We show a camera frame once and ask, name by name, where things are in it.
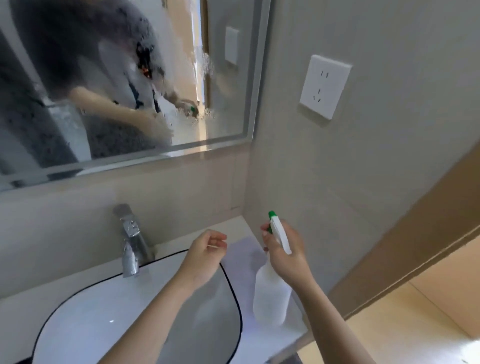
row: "white spray bottle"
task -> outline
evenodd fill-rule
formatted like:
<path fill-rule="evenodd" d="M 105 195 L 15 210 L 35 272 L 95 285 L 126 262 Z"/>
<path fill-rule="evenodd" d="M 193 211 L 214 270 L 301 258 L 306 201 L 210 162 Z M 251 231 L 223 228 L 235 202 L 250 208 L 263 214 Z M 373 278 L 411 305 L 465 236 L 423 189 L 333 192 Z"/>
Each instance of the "white spray bottle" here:
<path fill-rule="evenodd" d="M 268 213 L 271 233 L 282 245 L 287 254 L 292 254 L 287 234 L 282 222 L 275 212 Z M 280 278 L 270 263 L 270 253 L 267 263 L 261 267 L 256 276 L 255 295 L 253 297 L 253 314 L 258 322 L 269 326 L 280 326 L 287 316 L 288 302 L 292 288 Z"/>

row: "floor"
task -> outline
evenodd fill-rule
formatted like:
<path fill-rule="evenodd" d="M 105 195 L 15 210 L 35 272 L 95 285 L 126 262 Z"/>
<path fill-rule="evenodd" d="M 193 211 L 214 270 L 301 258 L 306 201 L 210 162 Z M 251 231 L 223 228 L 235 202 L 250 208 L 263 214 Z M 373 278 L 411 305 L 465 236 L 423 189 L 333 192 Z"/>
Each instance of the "floor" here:
<path fill-rule="evenodd" d="M 471 340 L 410 283 L 347 323 L 377 364 L 480 364 L 480 340 Z M 323 363 L 315 343 L 298 354 L 303 364 Z"/>

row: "sink basin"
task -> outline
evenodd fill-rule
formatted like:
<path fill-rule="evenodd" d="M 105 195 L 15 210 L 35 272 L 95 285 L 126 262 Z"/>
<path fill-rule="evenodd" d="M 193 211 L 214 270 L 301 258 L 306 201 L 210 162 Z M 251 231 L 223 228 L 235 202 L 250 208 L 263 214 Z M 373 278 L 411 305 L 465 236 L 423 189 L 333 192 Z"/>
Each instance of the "sink basin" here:
<path fill-rule="evenodd" d="M 87 287 L 62 303 L 43 325 L 33 364 L 96 364 L 180 267 L 186 251 Z M 158 363 L 226 364 L 237 350 L 240 308 L 219 268 L 181 308 Z"/>

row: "chrome faucet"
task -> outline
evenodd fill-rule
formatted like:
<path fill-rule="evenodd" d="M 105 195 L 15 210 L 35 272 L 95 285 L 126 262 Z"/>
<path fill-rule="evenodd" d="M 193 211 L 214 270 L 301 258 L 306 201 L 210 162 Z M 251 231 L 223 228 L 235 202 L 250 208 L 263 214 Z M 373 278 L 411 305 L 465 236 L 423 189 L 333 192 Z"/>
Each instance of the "chrome faucet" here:
<path fill-rule="evenodd" d="M 130 206 L 128 204 L 118 205 L 113 209 L 113 213 L 122 222 L 126 234 L 121 260 L 123 276 L 131 277 L 138 274 L 140 266 L 153 262 L 155 255 L 143 238 L 140 225 Z"/>

